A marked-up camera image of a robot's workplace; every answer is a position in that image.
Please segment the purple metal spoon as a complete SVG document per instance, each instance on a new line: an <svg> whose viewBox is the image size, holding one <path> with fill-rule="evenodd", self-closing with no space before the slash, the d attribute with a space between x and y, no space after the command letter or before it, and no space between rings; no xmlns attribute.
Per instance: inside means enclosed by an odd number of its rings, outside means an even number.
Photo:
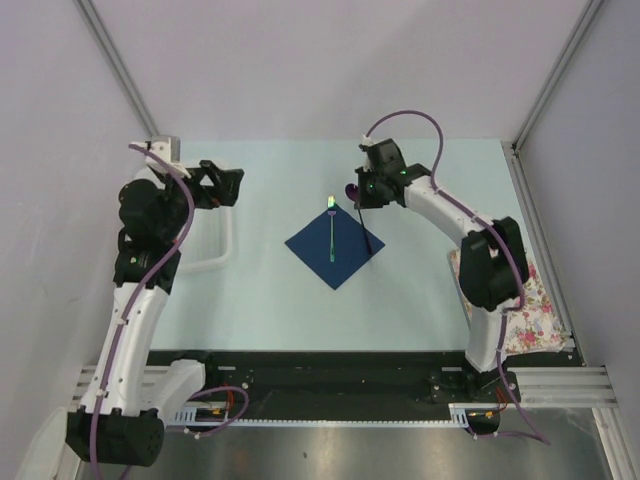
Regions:
<svg viewBox="0 0 640 480"><path fill-rule="evenodd" d="M365 242L365 246L366 246L366 250L367 250L367 254L369 257L371 257L373 255L373 248L371 245L371 241L369 238L369 234L368 234L368 230L365 226L365 222L364 222L364 218L362 215L362 211L361 211L361 206L360 206L360 197L359 197L359 187L354 184L354 183L349 183L345 186L345 195L347 196L347 198L349 200L351 200L354 203L354 208L358 213L358 217L359 217L359 221L361 224L361 228L362 228L362 232L363 232L363 237L364 237L364 242Z"/></svg>

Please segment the iridescent metal fork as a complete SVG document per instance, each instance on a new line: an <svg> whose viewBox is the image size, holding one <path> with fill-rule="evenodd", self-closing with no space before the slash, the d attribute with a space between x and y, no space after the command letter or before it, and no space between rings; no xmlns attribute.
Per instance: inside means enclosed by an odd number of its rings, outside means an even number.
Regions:
<svg viewBox="0 0 640 480"><path fill-rule="evenodd" d="M328 197L327 213L329 215L329 259L331 262L334 262L336 260L336 247L335 247L336 199L334 195L330 195Z"/></svg>

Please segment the dark blue paper napkin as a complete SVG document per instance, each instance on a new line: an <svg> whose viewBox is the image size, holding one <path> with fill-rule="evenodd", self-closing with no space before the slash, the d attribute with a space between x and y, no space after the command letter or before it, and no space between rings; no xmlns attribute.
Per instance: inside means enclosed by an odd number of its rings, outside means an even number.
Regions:
<svg viewBox="0 0 640 480"><path fill-rule="evenodd" d="M336 213L321 213L285 245L330 288L337 290L357 273L385 243L363 229L339 206Z"/></svg>

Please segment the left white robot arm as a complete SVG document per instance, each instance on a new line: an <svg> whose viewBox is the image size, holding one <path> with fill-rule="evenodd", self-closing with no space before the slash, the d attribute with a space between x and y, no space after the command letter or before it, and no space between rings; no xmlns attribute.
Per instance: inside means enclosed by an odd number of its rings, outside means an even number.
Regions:
<svg viewBox="0 0 640 480"><path fill-rule="evenodd" d="M174 136L129 147L144 156L152 175L129 181L118 193L111 320L88 387L67 415L66 443L96 476L103 464L151 466L182 407L220 390L220 374L193 358L173 361L150 388L143 380L195 213L234 206L245 175L212 160L182 164Z"/></svg>

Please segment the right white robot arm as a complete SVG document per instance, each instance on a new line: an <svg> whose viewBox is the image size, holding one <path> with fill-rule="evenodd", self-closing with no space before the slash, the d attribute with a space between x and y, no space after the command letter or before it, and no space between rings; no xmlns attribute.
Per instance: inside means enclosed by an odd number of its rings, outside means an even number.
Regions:
<svg viewBox="0 0 640 480"><path fill-rule="evenodd" d="M511 217L492 220L470 210L437 187L425 166L408 166L392 139L364 138L359 148L366 161L356 169L355 205L379 209L395 202L430 221L459 249L458 285L473 306L465 351L473 369L461 376L461 388L469 399L484 401L498 385L491 370L503 351L501 315L518 305L529 274L519 225Z"/></svg>

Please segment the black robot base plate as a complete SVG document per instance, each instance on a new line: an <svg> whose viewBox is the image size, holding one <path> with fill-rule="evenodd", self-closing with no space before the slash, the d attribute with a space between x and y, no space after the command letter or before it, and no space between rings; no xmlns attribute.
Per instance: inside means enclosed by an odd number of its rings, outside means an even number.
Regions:
<svg viewBox="0 0 640 480"><path fill-rule="evenodd" d="M223 352L162 350L150 353L149 366L179 358L206 364L210 392L187 405L199 408L196 422L208 430L227 419L237 426L452 426L472 424L494 430L502 410L520 400L514 368L582 368L575 351L533 353L508 358L501 370L478 373L460 351L451 352ZM452 393L489 405L445 404Z"/></svg>

